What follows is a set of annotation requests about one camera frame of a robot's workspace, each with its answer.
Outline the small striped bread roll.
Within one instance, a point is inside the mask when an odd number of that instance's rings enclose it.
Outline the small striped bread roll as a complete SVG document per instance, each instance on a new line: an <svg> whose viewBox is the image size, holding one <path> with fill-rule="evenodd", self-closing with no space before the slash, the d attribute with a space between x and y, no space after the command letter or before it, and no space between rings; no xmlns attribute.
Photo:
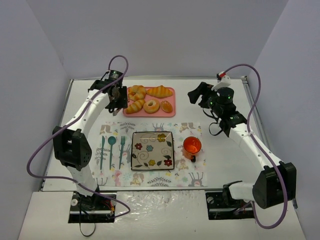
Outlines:
<svg viewBox="0 0 320 240"><path fill-rule="evenodd" d="M126 114L134 114L134 113L137 113L137 112L139 112L139 111L143 108L145 102L146 102L146 101L145 101L144 99L139 99L139 100L133 102L132 104L130 104L130 105L124 110L124 112L125 112Z"/></svg>

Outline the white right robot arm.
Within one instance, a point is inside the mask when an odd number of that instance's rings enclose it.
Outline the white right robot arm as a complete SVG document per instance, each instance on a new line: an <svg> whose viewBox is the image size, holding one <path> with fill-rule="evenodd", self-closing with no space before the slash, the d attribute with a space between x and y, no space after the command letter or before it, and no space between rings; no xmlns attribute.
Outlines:
<svg viewBox="0 0 320 240"><path fill-rule="evenodd" d="M260 208L267 209L296 197L297 169L275 156L252 131L249 122L233 103L234 90L226 74L219 75L219 82L210 85L201 82L187 95L191 104L198 103L209 109L209 117L215 119L220 131L232 139L261 172L255 183L235 181L223 186L222 195L228 205L236 201L253 201Z"/></svg>

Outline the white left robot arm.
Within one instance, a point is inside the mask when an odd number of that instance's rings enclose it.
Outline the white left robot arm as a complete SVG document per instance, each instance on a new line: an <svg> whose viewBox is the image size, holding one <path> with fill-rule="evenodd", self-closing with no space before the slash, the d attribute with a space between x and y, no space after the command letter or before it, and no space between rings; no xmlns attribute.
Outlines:
<svg viewBox="0 0 320 240"><path fill-rule="evenodd" d="M99 192L99 186L92 176L89 162L92 149L88 134L100 113L106 109L117 115L128 106L127 87L123 86L123 73L108 70L107 78L95 80L88 89L88 96L73 118L66 123L66 129L56 126L53 134L54 156L71 173L76 181L76 192L81 197L91 198Z"/></svg>

